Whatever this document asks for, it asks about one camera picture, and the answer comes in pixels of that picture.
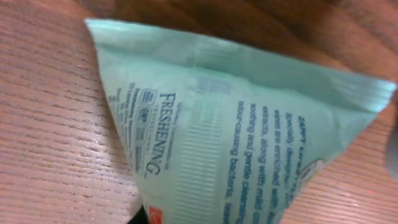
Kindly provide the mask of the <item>mint green pouch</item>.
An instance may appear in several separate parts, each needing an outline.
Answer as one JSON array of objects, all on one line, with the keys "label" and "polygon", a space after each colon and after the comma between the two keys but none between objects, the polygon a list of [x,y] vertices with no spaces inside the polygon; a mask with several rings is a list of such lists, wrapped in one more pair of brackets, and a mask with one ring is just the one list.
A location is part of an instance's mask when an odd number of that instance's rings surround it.
[{"label": "mint green pouch", "polygon": [[85,24],[150,223],[279,223],[397,88],[206,35]]}]

